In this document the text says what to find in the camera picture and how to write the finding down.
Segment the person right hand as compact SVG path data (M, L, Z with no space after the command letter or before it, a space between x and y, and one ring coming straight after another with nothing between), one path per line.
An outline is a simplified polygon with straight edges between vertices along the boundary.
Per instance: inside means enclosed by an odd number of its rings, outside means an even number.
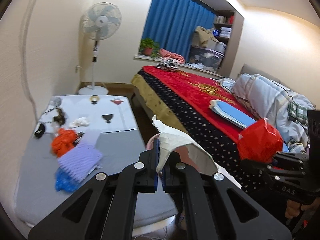
M285 211L285 217L288 219L292 219L294 217L298 217L301 211L317 210L317 208L319 207L319 202L320 202L320 199L316 198L312 204L303 205L298 202L288 200L286 211Z

